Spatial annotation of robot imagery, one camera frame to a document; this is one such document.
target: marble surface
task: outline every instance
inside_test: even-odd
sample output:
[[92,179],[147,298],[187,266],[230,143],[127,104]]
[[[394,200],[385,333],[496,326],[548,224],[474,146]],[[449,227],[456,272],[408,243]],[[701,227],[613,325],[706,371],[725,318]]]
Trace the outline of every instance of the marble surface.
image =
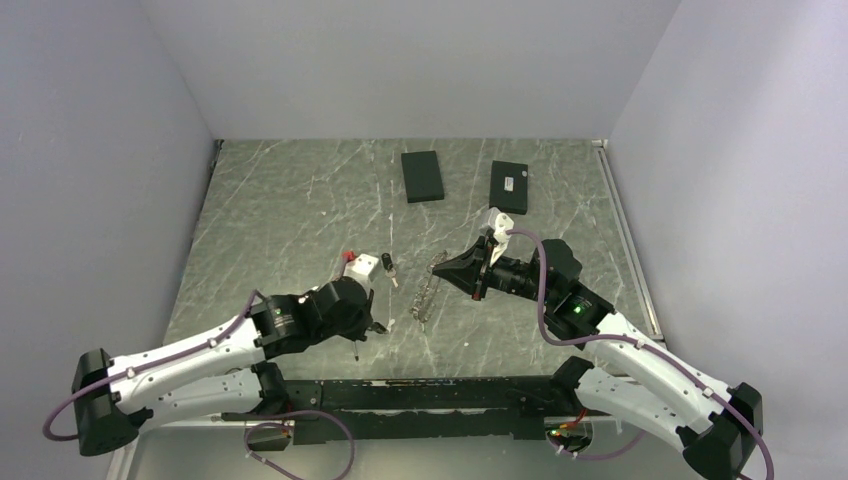
[[[436,150],[441,201],[407,204],[400,155]],[[276,359],[284,376],[411,378],[553,373],[575,348],[545,344],[535,304],[490,291],[474,302],[442,282],[426,328],[409,309],[426,264],[464,251],[488,208],[493,160],[526,163],[529,212],[516,225],[562,238],[583,263],[581,279],[646,333],[647,318],[621,243],[614,210],[588,140],[415,139],[227,141],[195,232],[165,341],[226,321],[249,292],[301,293],[328,281],[345,250],[391,252],[400,288],[381,276],[374,319],[386,335],[359,343],[334,338]],[[528,259],[514,237],[506,255]]]

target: red object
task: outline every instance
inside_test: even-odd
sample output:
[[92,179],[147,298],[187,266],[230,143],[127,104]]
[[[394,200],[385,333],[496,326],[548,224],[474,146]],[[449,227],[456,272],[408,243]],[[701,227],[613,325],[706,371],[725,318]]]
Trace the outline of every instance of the red object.
[[563,423],[562,425],[559,426],[559,428],[564,428],[566,430],[570,430],[570,429],[576,427],[577,424],[579,424],[580,421],[583,420],[583,417],[585,417],[587,413],[589,413],[589,411],[584,408],[583,410],[580,411],[580,415],[577,415],[576,420],[574,420],[573,422]]

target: white enclosure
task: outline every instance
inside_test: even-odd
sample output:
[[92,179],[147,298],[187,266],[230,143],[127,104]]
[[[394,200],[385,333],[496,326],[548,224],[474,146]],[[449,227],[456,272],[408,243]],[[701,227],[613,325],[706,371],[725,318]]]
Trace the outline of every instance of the white enclosure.
[[609,136],[679,0],[142,0],[217,138]]
[[670,347],[763,393],[777,478],[848,478],[846,25],[841,0],[5,2],[4,478],[103,477],[40,425],[79,354],[161,343],[213,139],[483,136],[609,139]]

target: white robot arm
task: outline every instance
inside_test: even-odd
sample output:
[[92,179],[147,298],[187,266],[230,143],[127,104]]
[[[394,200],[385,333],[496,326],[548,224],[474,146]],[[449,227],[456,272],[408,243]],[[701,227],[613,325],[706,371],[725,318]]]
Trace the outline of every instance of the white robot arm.
[[[535,300],[539,329],[548,343],[585,349],[638,382],[625,383],[587,360],[571,357],[552,377],[561,402],[571,410],[609,413],[652,433],[708,479],[737,477],[762,442],[759,392],[745,383],[730,388],[641,333],[580,283],[582,265],[564,241],[539,240],[514,228],[509,216],[497,209],[483,214],[480,231],[469,250],[436,265],[433,274],[474,300],[483,299],[489,288]],[[529,262],[503,256],[515,233],[537,245]]]
[[[114,358],[102,349],[82,355],[74,393],[48,417],[45,436],[77,439],[80,454],[92,456],[177,420],[284,411],[283,377],[267,360],[336,335],[364,341],[367,331],[385,331],[371,317],[379,260],[364,254],[349,260],[340,277],[321,288],[267,298],[254,292],[236,317],[176,343]],[[71,403],[78,434],[54,434],[52,421]]]

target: black box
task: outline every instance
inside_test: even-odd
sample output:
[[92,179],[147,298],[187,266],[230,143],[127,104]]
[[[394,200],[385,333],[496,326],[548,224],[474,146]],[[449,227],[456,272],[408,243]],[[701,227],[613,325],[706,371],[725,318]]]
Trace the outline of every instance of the black box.
[[489,207],[505,213],[527,213],[527,165],[523,163],[492,162],[492,182],[489,184]]
[[410,152],[400,156],[407,203],[444,200],[445,187],[436,152]]

